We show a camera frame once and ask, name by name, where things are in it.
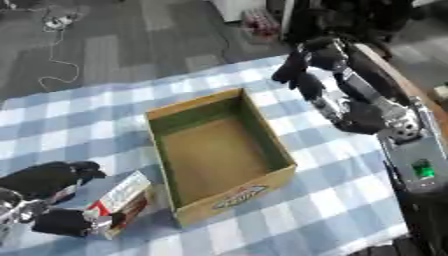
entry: cardboard box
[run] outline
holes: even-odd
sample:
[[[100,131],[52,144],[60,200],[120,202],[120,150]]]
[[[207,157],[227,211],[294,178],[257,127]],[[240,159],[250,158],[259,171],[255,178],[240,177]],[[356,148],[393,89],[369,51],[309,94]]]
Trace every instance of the cardboard box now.
[[[295,163],[243,89],[146,113],[181,226],[283,185]]]
[[[135,171],[101,199],[87,207],[84,214],[92,217],[108,216],[111,213],[124,213],[126,218],[114,228],[103,230],[107,239],[120,233],[137,215],[151,203],[151,182],[140,171]]]

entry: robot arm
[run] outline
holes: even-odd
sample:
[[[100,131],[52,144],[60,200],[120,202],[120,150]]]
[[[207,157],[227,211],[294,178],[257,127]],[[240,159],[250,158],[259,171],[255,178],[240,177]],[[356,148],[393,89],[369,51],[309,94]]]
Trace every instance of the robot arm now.
[[[333,98],[310,66],[331,71],[343,96]],[[272,78],[298,89],[336,128],[375,134],[387,165],[399,172],[394,177],[411,193],[433,194],[448,184],[447,147],[432,112],[354,45],[334,37],[302,43]]]
[[[290,89],[299,89],[305,100],[340,130],[376,134],[392,128],[397,129],[397,139],[417,136],[418,123],[407,108],[409,99],[392,78],[363,57],[354,46],[338,38],[310,40],[289,55],[273,80],[289,82]],[[307,72],[309,66],[331,71],[345,97],[331,98],[319,79]],[[398,120],[401,125],[413,122],[413,132],[399,132]]]
[[[94,162],[51,162],[0,178],[0,244],[17,223],[34,222],[35,232],[79,237],[120,223],[119,213],[92,218],[80,210],[52,208],[72,199],[78,187],[104,177]]]

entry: robotic hand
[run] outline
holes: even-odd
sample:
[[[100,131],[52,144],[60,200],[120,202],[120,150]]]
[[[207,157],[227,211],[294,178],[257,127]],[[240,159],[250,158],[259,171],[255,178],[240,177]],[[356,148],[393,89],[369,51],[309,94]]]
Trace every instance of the robotic hand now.
[[[33,231],[80,237],[120,223],[121,214],[98,219],[80,210],[51,208],[72,199],[78,187],[104,177],[94,162],[51,162],[0,178],[0,244],[16,223],[34,221]]]
[[[342,97],[332,98],[308,67],[331,71]],[[448,255],[447,146],[432,112],[408,97],[356,46],[322,37],[300,44],[272,76],[289,83],[336,128],[375,134],[413,237],[430,255]]]

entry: cable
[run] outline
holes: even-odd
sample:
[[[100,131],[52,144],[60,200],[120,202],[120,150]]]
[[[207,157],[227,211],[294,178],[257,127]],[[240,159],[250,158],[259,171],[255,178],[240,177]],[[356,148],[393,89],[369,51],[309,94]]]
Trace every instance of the cable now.
[[[76,5],[76,10],[72,14],[72,18],[73,18],[73,22],[76,22],[76,21],[81,20],[83,18],[83,15],[81,15],[81,12],[80,12],[81,5],[79,4],[79,2],[77,0],[73,0],[73,4]],[[44,32],[56,32],[56,33],[58,33],[60,35],[60,38],[57,39],[53,44],[50,45],[50,57],[48,58],[48,61],[49,62],[53,62],[53,63],[57,63],[57,64],[61,64],[61,65],[68,65],[68,66],[71,66],[71,67],[75,68],[75,76],[72,79],[69,79],[69,80],[64,80],[62,78],[58,78],[58,77],[54,77],[54,76],[40,77],[38,79],[38,82],[39,82],[40,86],[47,92],[51,92],[51,90],[48,88],[48,86],[45,85],[44,80],[56,80],[56,81],[59,81],[59,82],[65,83],[65,84],[70,84],[70,83],[73,83],[76,80],[78,80],[79,75],[80,75],[80,68],[75,63],[70,63],[70,62],[66,62],[66,61],[56,60],[54,58],[54,48],[56,46],[58,46],[60,43],[62,43],[62,41],[64,40],[64,33],[65,33],[66,27],[63,27],[62,30],[51,30],[51,29],[48,29],[48,27],[46,26],[46,22],[47,22],[47,18],[50,15],[50,13],[51,13],[51,8],[50,8],[50,6],[48,6],[46,13],[42,17],[42,23],[43,23],[43,29],[42,30]]]
[[[48,61],[57,63],[57,64],[68,65],[68,66],[74,67],[76,70],[75,76],[70,80],[64,80],[62,78],[58,78],[58,77],[54,77],[54,76],[40,77],[38,79],[38,82],[39,82],[40,86],[42,86],[42,88],[47,92],[51,92],[51,90],[45,85],[44,80],[50,79],[50,80],[56,80],[56,81],[59,81],[59,82],[65,83],[65,84],[70,84],[70,83],[73,83],[74,81],[76,81],[79,77],[80,68],[78,65],[76,65],[74,63],[54,59],[54,48],[56,46],[58,46],[64,40],[64,32],[65,32],[65,28],[62,29],[61,31],[59,31],[58,34],[60,34],[60,38],[56,42],[54,42],[52,45],[50,45],[50,58],[48,59]]]

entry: box label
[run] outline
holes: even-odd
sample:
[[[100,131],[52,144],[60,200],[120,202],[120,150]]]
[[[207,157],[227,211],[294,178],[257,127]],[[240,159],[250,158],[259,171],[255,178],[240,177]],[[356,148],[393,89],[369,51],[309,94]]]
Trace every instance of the box label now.
[[[218,203],[213,205],[213,209],[223,209],[239,205],[258,195],[267,188],[268,186],[258,186],[258,185],[248,188],[240,188],[235,195],[227,197],[224,200],[219,201]]]

